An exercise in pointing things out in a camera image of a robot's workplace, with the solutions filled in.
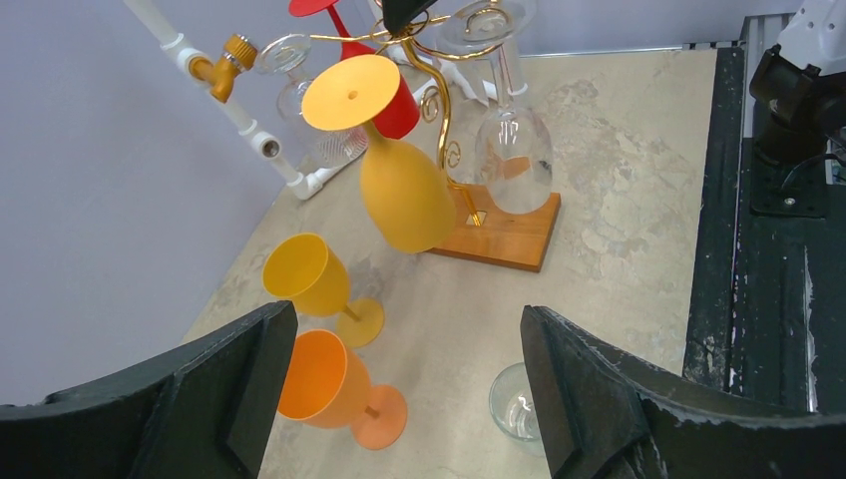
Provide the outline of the red plastic wine glass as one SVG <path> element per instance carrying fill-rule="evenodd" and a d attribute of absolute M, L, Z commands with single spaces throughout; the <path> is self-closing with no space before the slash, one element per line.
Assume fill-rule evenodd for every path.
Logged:
<path fill-rule="evenodd" d="M 316 103 L 324 127 L 374 126 L 381 136 L 394 140 L 403 139 L 416 127 L 420 118 L 417 103 L 398 67 L 352 39 L 333 1 L 291 1 L 288 11 L 294 17 L 327 11 L 345 39 L 340 62 L 312 84 L 320 90 Z"/>

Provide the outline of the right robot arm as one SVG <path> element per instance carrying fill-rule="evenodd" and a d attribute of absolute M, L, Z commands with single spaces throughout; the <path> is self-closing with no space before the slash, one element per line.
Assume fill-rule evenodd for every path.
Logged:
<path fill-rule="evenodd" d="M 440 27 L 447 55 L 469 55 L 519 34 L 534 1 L 474 1 Z M 805 1 L 760 58 L 749 93 L 768 117 L 754 139 L 756 156 L 772 166 L 811 166 L 836 159 L 831 142 L 845 128 L 845 4 Z"/>

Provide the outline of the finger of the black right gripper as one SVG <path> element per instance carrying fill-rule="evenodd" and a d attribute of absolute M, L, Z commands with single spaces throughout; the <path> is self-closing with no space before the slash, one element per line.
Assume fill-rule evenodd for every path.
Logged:
<path fill-rule="evenodd" d="M 437 0 L 382 0 L 383 24 L 392 34 L 401 33 Z"/>

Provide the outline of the gold rack with wooden base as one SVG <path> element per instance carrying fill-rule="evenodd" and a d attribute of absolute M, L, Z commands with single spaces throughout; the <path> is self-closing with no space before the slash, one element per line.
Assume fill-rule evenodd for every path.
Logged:
<path fill-rule="evenodd" d="M 401 33 L 392 35 L 383 24 L 383 13 L 371 38 L 383 45 L 400 46 L 407 60 L 434 80 L 420 102 L 421 117 L 440 125 L 437 155 L 430 158 L 446 175 L 448 193 L 457 210 L 455 226 L 439 245 L 427 250 L 434 253 L 476 260 L 511 268 L 539 271 L 550 243 L 561 197 L 553 189 L 547 201 L 536 211 L 513 215 L 499 210 L 484 184 L 455 181 L 450 170 L 462 158 L 460 145 L 451 139 L 452 104 L 448 83 L 436 70 L 437 62 L 458 63 L 489 57 L 492 47 L 469 55 L 447 55 L 439 46 L 440 27 L 451 16 L 433 18 L 430 7 L 415 18 Z"/>

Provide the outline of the clear short glass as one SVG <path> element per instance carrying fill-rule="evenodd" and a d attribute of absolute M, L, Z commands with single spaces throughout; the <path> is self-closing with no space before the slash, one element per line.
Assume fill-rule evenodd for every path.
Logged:
<path fill-rule="evenodd" d="M 536 408 L 524 362 L 503 369 L 488 395 L 489 411 L 500 431 L 524 452 L 545 454 Z"/>
<path fill-rule="evenodd" d="M 311 38 L 288 34 L 267 44 L 255 66 L 262 74 L 281 75 L 286 84 L 277 96 L 279 116 L 305 148 L 310 160 L 322 168 L 340 168 L 360 158 L 367 149 L 367 136 L 359 127 L 324 127 L 312 84 L 316 76 L 306 68 Z"/>

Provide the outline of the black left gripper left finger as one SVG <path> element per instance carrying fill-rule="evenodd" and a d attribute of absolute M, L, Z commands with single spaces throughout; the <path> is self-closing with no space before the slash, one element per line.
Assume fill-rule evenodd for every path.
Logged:
<path fill-rule="evenodd" d="M 297 333 L 278 301 L 108 376 L 1 409 L 5 478 L 254 478 Z"/>

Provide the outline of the clear wine glass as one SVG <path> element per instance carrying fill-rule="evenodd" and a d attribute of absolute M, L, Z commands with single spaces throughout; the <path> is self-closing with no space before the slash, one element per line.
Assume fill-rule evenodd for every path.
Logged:
<path fill-rule="evenodd" d="M 477 133 L 477 178 L 496 207 L 513 215 L 538 210 L 552 190 L 550 133 L 529 106 L 516 41 L 535 12 L 534 1 L 474 1 L 443 24 L 439 38 L 452 55 L 494 49 L 489 58 L 497 105 Z"/>

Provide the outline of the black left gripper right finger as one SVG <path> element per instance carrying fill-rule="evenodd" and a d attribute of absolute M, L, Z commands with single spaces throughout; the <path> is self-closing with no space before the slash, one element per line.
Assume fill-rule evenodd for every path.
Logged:
<path fill-rule="evenodd" d="M 554 478 L 841 478 L 845 417 L 709 388 L 545 306 L 520 323 Z"/>

